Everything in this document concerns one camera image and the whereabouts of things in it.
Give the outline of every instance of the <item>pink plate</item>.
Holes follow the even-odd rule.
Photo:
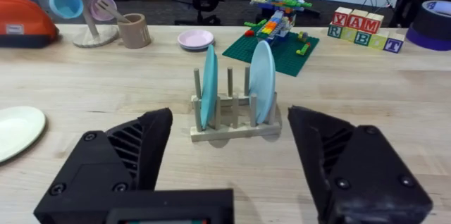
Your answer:
[[[178,42],[186,48],[206,46],[213,42],[213,34],[206,30],[188,30],[178,35]]]

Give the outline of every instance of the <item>toy measuring cup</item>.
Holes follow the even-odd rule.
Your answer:
[[[59,17],[71,19],[83,12],[82,0],[49,0],[50,9]]]
[[[110,5],[114,6],[115,9],[118,9],[116,2],[114,2],[114,0],[106,0],[106,1]],[[91,11],[92,17],[100,21],[112,20],[114,17],[111,14],[103,12],[96,7],[97,2],[98,0],[91,0],[91,2],[89,3],[89,10]]]

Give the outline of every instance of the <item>white plate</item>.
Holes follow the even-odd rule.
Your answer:
[[[178,35],[178,43],[184,47],[199,49],[208,46],[214,40],[213,34],[206,30],[188,30]]]
[[[0,110],[0,162],[31,145],[45,126],[45,115],[37,108],[18,106]]]

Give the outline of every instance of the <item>blue tape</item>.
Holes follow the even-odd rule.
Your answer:
[[[410,28],[407,31],[406,38],[412,43],[423,48],[434,51],[451,51],[451,40],[439,40],[426,37],[414,30],[412,25],[410,25]]]

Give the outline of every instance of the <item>light blue plate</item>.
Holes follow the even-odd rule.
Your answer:
[[[249,95],[257,94],[257,123],[265,121],[273,104],[276,88],[276,66],[271,48],[260,41],[252,55],[249,79]]]
[[[218,96],[218,58],[214,53],[213,45],[206,51],[204,80],[202,85],[202,101],[200,107],[200,120],[202,128],[208,125],[214,113],[216,97]]]

